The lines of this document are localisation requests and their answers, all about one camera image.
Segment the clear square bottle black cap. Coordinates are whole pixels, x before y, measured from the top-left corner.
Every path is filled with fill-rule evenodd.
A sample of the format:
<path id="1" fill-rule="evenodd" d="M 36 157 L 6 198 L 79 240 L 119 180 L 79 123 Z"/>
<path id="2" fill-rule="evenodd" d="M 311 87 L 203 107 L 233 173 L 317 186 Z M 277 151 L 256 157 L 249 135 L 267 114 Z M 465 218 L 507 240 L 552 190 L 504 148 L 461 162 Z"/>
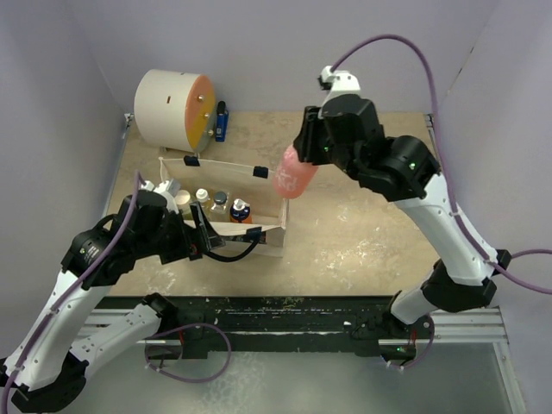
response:
<path id="1" fill-rule="evenodd" d="M 216 191 L 210 207 L 210 220 L 218 223 L 227 222 L 229 220 L 228 205 L 228 194 L 225 191 Z"/>

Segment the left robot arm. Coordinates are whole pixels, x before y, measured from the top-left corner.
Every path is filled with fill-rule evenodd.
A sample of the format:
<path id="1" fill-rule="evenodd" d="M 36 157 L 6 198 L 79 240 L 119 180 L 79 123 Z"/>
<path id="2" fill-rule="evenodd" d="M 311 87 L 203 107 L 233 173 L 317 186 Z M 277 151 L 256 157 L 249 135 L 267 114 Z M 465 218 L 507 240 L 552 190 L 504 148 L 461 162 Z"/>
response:
<path id="1" fill-rule="evenodd" d="M 116 214 L 74 237 L 34 326 L 1 361 L 3 413 L 10 405 L 22 413 L 61 411 L 100 367 L 131 345 L 185 329 L 178 307 L 153 293 L 117 322 L 84 340 L 77 338 L 88 316 L 138 260 L 198 260 L 224 244 L 199 204 L 191 212 L 193 225 L 170 209 L 161 193 L 136 190 Z"/>

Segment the orange blue pump bottle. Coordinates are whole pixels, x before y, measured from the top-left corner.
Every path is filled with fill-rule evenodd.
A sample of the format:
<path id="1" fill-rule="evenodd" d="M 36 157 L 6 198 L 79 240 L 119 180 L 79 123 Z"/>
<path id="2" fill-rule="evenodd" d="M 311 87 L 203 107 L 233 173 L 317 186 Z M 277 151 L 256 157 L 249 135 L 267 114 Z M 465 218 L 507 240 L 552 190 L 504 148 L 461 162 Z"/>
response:
<path id="1" fill-rule="evenodd" d="M 236 198 L 229 209 L 229 220 L 232 223 L 252 224 L 250 205 L 241 198 Z"/>

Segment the beige canvas bag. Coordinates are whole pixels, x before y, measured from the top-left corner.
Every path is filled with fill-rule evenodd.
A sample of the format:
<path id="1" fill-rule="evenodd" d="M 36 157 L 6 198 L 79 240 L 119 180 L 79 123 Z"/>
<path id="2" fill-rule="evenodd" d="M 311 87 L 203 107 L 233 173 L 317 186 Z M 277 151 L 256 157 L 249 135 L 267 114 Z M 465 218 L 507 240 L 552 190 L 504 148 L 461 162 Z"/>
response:
<path id="1" fill-rule="evenodd" d="M 248 247 L 254 230 L 260 231 L 254 254 L 281 257 L 285 250 L 285 231 L 289 202 L 273 189 L 274 172 L 265 166 L 245 166 L 188 156 L 181 159 L 160 159 L 160 178 L 175 179 L 181 188 L 194 196 L 205 189 L 212 197 L 222 191 L 229 197 L 228 205 L 239 198 L 249 205 L 250 216 L 244 223 L 230 221 L 228 211 L 207 215 L 214 230 L 224 239 L 219 253 L 237 254 Z"/>

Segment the green bottle cream cap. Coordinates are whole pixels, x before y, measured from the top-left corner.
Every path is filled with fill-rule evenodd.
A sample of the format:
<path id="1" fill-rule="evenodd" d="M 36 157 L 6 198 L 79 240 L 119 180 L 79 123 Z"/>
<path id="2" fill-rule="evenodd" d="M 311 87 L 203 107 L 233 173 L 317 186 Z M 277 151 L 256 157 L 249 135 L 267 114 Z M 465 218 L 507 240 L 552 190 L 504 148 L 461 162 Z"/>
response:
<path id="1" fill-rule="evenodd" d="M 185 220 L 192 220 L 191 203 L 193 202 L 192 195 L 187 190 L 179 190 L 174 197 L 175 203 Z"/>

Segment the pink pump bottle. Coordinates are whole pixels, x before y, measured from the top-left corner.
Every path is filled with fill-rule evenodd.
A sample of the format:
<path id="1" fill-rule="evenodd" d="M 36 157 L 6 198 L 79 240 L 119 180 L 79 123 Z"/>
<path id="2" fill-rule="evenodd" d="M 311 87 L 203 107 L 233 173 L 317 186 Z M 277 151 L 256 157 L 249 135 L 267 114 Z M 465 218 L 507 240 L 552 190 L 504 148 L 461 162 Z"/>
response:
<path id="1" fill-rule="evenodd" d="M 273 188 L 282 198 L 298 198 L 304 193 L 317 170 L 318 166 L 301 162 L 297 150 L 290 145 L 284 151 L 275 171 Z"/>

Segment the yellow bottle white cap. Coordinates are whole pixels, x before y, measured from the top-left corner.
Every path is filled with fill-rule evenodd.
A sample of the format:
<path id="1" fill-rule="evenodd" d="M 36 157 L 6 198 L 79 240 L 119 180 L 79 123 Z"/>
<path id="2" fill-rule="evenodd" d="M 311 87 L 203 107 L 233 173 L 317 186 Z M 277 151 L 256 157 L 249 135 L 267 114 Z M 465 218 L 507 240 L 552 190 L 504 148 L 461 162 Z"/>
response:
<path id="1" fill-rule="evenodd" d="M 200 203 L 203 213 L 210 218 L 212 199 L 209 192 L 205 188 L 198 188 L 195 198 Z"/>

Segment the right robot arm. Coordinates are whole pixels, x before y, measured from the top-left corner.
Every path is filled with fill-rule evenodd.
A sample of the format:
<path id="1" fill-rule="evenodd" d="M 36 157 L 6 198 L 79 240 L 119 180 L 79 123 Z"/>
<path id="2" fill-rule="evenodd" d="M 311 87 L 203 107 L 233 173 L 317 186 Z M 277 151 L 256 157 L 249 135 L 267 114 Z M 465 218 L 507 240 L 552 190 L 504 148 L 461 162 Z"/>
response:
<path id="1" fill-rule="evenodd" d="M 419 228 L 439 259 L 418 287 L 397 293 L 384 315 L 385 331 L 403 337 L 432 311 L 484 308 L 497 286 L 496 266 L 511 254 L 485 246 L 478 252 L 458 226 L 448 183 L 432 152 L 417 137 L 385 134 L 372 101 L 346 94 L 323 107 L 308 106 L 293 142 L 301 161 L 333 164 L 361 188 L 382 195 Z"/>

